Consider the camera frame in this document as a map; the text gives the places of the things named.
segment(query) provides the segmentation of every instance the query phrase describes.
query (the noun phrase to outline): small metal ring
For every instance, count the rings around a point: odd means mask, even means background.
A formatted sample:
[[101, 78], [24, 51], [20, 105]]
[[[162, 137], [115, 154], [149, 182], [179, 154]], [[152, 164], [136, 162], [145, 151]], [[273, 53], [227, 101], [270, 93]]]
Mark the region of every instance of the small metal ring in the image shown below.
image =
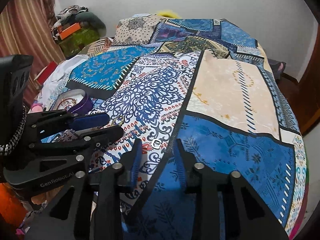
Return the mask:
[[[117, 120], [118, 118], [121, 118], [121, 121], [120, 121], [119, 124], [116, 124], [116, 120]], [[122, 126], [123, 123], [124, 123], [124, 116], [123, 116], [123, 115], [119, 115], [119, 116], [117, 116], [115, 119], [113, 119], [113, 121], [111, 122], [111, 125], [112, 125], [112, 126], [115, 126], [115, 125]]]
[[160, 141], [159, 139], [153, 139], [151, 142], [151, 146], [153, 147], [153, 149], [159, 150], [161, 147], [162, 141]]

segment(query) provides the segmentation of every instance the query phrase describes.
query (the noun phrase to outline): blue fabric piece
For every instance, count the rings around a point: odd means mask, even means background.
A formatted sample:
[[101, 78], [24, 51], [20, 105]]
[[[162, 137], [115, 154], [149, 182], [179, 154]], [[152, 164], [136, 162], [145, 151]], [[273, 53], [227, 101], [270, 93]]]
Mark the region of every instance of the blue fabric piece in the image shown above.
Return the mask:
[[234, 44], [231, 44], [229, 42], [226, 42], [224, 40], [221, 40], [220, 38], [216, 38], [214, 36], [214, 34], [212, 34], [212, 32], [199, 32], [199, 34], [197, 36], [200, 36], [202, 38], [206, 38], [212, 41], [215, 41], [223, 46], [225, 46], [226, 48], [228, 48], [229, 51], [232, 52], [236, 52], [237, 51], [237, 46]]
[[272, 73], [266, 71], [262, 66], [258, 67], [272, 95], [273, 103], [276, 109], [276, 115], [279, 125], [295, 130], [300, 133], [298, 121], [284, 95], [278, 88]]
[[200, 31], [197, 36], [206, 37], [208, 39], [215, 38], [215, 39], [221, 39], [221, 25], [215, 25], [213, 27], [213, 31], [210, 32], [204, 32]]
[[294, 176], [286, 174], [287, 165], [291, 170], [295, 169], [292, 147], [276, 143], [269, 137], [236, 133], [209, 120], [188, 115], [183, 118], [177, 138], [181, 138], [186, 151], [214, 171], [226, 174], [240, 171], [276, 218], [286, 225], [294, 188]]
[[170, 23], [186, 27], [196, 31], [213, 31], [213, 20], [212, 19], [170, 19]]
[[185, 37], [195, 35], [184, 28], [175, 27], [165, 23], [159, 23], [149, 43], [165, 41], [184, 41]]
[[256, 40], [239, 27], [221, 22], [221, 39], [232, 44], [256, 48]]
[[123, 239], [191, 239], [195, 200], [195, 194], [181, 191], [174, 158], [170, 158], [135, 224], [123, 223]]
[[77, 66], [71, 72], [69, 80], [91, 88], [111, 90], [124, 68], [135, 57], [148, 54], [154, 49], [134, 46], [102, 53]]

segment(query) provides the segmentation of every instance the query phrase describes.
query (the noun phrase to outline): beige fabric panel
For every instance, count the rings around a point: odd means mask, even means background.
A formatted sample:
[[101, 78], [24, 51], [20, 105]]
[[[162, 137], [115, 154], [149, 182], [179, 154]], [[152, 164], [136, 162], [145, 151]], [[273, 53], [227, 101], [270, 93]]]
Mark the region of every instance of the beige fabric panel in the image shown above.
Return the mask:
[[279, 139], [275, 107], [267, 85], [254, 65], [215, 58], [204, 52], [188, 111], [253, 133], [269, 133]]

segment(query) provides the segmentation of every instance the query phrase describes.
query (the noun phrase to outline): blue patterned fabric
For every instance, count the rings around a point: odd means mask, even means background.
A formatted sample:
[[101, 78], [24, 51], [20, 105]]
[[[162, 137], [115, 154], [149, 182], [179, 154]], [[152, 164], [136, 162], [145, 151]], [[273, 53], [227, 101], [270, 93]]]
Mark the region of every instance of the blue patterned fabric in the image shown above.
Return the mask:
[[[142, 156], [139, 176], [143, 178], [142, 181], [149, 180], [163, 156], [162, 148], [155, 150], [150, 147], [150, 142], [158, 138], [163, 144], [168, 143], [173, 131], [172, 124], [178, 117], [200, 54], [197, 51], [180, 57], [168, 54], [140, 57], [120, 89], [109, 99], [94, 105], [89, 114], [106, 112], [111, 120], [123, 117], [124, 136], [113, 148], [99, 149], [89, 165], [91, 172], [119, 161], [121, 155], [130, 150], [134, 140], [140, 138], [146, 142], [143, 146], [148, 151]], [[123, 198], [128, 209], [139, 194], [137, 191], [135, 197]]]
[[215, 41], [215, 42], [225, 46], [226, 48], [228, 48], [228, 50], [231, 52], [237, 51], [237, 46], [235, 44], [231, 44], [229, 42], [221, 40], [220, 38], [214, 37], [214, 34], [212, 34], [212, 32], [199, 32], [198, 36]]
[[279, 90], [278, 85], [276, 84], [272, 76], [272, 73], [268, 71], [264, 71], [264, 72], [265, 72], [265, 75], [268, 76], [266, 78], [267, 80], [266, 83], [269, 89], [272, 91], [271, 94], [272, 94], [274, 104], [276, 106], [276, 110], [277, 110], [276, 112], [277, 112], [279, 124], [300, 133], [298, 121], [291, 107], [289, 106], [287, 99], [285, 99], [284, 95]]
[[256, 47], [256, 40], [239, 27], [229, 23], [221, 22], [221, 39], [232, 44]]
[[286, 224], [295, 180], [285, 170], [287, 165], [295, 170], [293, 147], [269, 137], [230, 131], [189, 115], [184, 116], [177, 138], [181, 138], [186, 151], [214, 171], [226, 174], [240, 171], [277, 219]]
[[190, 30], [196, 31], [213, 31], [213, 20], [212, 19], [170, 19], [170, 23], [186, 27]]
[[149, 43], [164, 41], [183, 41], [185, 37], [194, 35], [184, 28], [175, 27], [165, 23], [159, 23]]
[[210, 39], [210, 37], [221, 39], [221, 25], [215, 25], [213, 31], [210, 32], [199, 31], [197, 35], [201, 37], [206, 36], [208, 39]]
[[90, 58], [76, 67], [70, 74], [70, 80], [96, 89], [111, 90], [119, 82], [124, 68], [135, 57], [152, 52], [154, 48], [134, 46], [102, 53]]
[[170, 158], [134, 225], [123, 224], [124, 240], [191, 239], [195, 200], [194, 194], [181, 191], [174, 158]]

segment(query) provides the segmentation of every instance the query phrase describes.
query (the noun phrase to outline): bed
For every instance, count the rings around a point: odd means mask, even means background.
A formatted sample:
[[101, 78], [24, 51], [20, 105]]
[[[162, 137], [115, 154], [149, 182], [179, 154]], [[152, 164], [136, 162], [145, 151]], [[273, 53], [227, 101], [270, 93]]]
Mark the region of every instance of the bed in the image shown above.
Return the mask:
[[[118, 162], [136, 138], [142, 140], [137, 186], [121, 195], [124, 221], [135, 218], [123, 223], [125, 239], [191, 237], [195, 196], [181, 194], [175, 138], [214, 171], [240, 171], [294, 237], [306, 207], [306, 153], [297, 120], [254, 38], [226, 19], [140, 14], [121, 20], [114, 39], [80, 54], [88, 59], [38, 100], [52, 109], [59, 95], [82, 89], [93, 102], [88, 114], [106, 112], [106, 127], [123, 127], [119, 141], [95, 150], [90, 172]], [[69, 130], [45, 141], [73, 138]]]

